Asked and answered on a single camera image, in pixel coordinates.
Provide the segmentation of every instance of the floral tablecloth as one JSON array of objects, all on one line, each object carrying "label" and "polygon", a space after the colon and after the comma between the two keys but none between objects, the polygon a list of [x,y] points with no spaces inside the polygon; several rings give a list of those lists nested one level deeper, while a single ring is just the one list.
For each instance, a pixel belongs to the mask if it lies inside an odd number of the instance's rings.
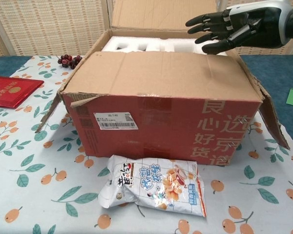
[{"label": "floral tablecloth", "polygon": [[0,234],[293,234],[293,141],[278,146],[257,113],[230,166],[199,165],[207,218],[125,204],[100,207],[107,158],[85,156],[61,103],[40,119],[69,73],[35,56],[13,77],[45,83],[16,110],[0,108]]}]

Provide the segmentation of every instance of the open cardboard box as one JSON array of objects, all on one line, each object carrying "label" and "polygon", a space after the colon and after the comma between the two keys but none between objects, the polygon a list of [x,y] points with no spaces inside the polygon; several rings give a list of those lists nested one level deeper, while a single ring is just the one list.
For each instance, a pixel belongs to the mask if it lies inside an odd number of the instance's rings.
[{"label": "open cardboard box", "polygon": [[[236,51],[101,52],[112,36],[197,38],[185,22],[215,10],[214,0],[118,0],[112,29],[58,90],[37,132],[63,100],[87,155],[228,165],[259,110],[272,137],[289,148],[270,95]],[[127,129],[100,125],[126,126],[127,118]]]}]

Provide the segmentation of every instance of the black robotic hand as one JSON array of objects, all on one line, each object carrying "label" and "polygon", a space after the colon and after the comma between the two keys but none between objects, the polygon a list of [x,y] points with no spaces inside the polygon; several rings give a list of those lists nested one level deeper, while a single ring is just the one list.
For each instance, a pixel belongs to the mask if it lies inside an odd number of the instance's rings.
[{"label": "black robotic hand", "polygon": [[195,43],[219,40],[203,46],[218,54],[238,46],[279,48],[293,38],[293,8],[288,0],[266,0],[228,7],[223,12],[197,16],[186,23],[189,34],[210,32]]}]

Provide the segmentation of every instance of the snack bag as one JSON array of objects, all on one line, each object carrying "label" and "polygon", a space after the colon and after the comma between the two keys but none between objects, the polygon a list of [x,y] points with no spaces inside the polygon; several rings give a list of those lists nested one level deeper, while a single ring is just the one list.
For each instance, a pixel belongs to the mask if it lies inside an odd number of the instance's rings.
[{"label": "snack bag", "polygon": [[130,158],[113,155],[111,172],[99,193],[101,206],[127,202],[139,206],[206,217],[204,184],[196,162],[162,158]]}]

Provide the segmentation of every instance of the red book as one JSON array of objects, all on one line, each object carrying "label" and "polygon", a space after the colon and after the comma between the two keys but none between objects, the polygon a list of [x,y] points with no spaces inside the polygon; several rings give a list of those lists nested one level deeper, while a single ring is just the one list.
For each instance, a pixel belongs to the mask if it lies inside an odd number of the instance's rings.
[{"label": "red book", "polygon": [[43,83],[43,80],[0,77],[0,106],[17,108]]}]

